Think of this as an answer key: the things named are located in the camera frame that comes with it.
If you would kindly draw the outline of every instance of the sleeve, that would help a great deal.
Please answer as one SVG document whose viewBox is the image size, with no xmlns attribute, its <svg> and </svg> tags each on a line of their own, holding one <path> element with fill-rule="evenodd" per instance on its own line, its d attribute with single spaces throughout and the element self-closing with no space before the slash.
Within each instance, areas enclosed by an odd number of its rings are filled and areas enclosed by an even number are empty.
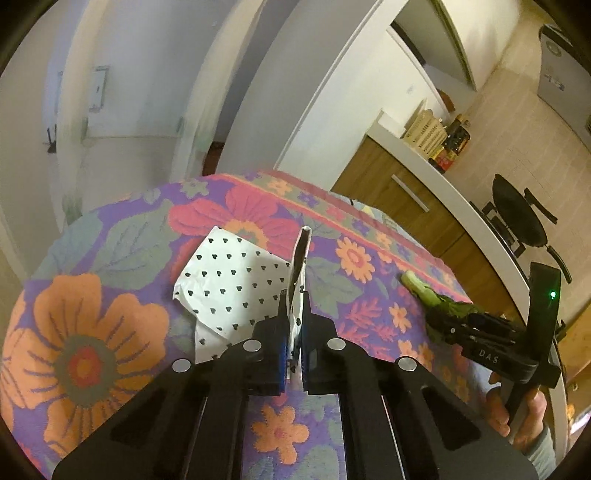
<svg viewBox="0 0 591 480">
<path fill-rule="evenodd" d="M 544 430 L 530 449 L 524 452 L 524 455 L 534 464 L 540 480 L 545 480 L 554 471 L 556 468 L 556 454 L 552 435 L 547 425 L 544 426 Z"/>
</svg>

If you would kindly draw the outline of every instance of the hand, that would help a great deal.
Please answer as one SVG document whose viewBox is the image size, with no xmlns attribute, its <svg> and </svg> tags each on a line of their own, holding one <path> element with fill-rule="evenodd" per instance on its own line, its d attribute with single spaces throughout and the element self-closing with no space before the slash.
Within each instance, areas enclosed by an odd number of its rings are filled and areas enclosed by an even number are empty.
<svg viewBox="0 0 591 480">
<path fill-rule="evenodd" d="M 496 373 L 493 373 L 489 379 L 491 385 L 500 381 L 501 378 Z M 488 424 L 503 437 L 507 437 L 511 432 L 508 425 L 509 412 L 507 412 L 507 409 L 501 400 L 501 395 L 499 393 L 500 389 L 500 387 L 493 388 L 487 393 L 485 415 Z M 538 389 L 529 391 L 525 396 L 525 401 L 527 402 L 529 412 L 513 441 L 513 447 L 520 452 L 527 451 L 544 430 L 543 420 L 547 406 L 546 397 Z"/>
</svg>

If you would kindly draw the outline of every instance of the refrigerator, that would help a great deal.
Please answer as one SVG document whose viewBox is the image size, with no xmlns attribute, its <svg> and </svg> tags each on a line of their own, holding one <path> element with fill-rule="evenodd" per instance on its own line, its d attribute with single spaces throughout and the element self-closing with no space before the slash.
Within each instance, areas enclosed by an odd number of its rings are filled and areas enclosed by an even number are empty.
<svg viewBox="0 0 591 480">
<path fill-rule="evenodd" d="M 591 151 L 591 75 L 558 27 L 540 28 L 542 66 L 538 96 L 550 105 Z"/>
</svg>

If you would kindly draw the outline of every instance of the floor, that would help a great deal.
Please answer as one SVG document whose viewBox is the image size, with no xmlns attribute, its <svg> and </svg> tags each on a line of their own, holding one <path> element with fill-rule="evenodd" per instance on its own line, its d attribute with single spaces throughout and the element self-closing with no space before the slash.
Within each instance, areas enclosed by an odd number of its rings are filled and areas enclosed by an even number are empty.
<svg viewBox="0 0 591 480">
<path fill-rule="evenodd" d="M 573 283 L 563 283 L 561 317 L 576 318 L 591 298 L 591 153 L 540 98 L 539 28 L 550 19 L 525 3 L 522 19 L 499 67 L 467 111 L 471 142 L 446 178 L 478 206 L 491 200 L 495 173 L 518 190 L 529 188 L 558 225 L 542 223 L 566 262 Z M 555 265 L 545 249 L 528 248 L 519 259 Z"/>
</svg>

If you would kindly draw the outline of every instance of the cabinet handle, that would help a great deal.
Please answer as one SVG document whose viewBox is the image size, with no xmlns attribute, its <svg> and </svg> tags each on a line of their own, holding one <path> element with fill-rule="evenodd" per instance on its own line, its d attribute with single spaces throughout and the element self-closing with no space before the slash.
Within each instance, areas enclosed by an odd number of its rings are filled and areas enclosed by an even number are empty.
<svg viewBox="0 0 591 480">
<path fill-rule="evenodd" d="M 408 188 L 408 186 L 402 180 L 400 180 L 396 175 L 392 175 L 392 180 L 395 181 L 396 183 L 398 183 L 400 188 L 402 188 L 406 193 L 408 193 L 410 198 L 412 198 L 415 202 L 417 202 L 419 207 L 421 207 L 425 211 L 425 213 L 429 213 L 429 207 L 427 205 L 425 205 L 421 201 L 421 199 L 419 197 L 417 197 L 415 195 L 415 193 L 410 188 Z"/>
</svg>

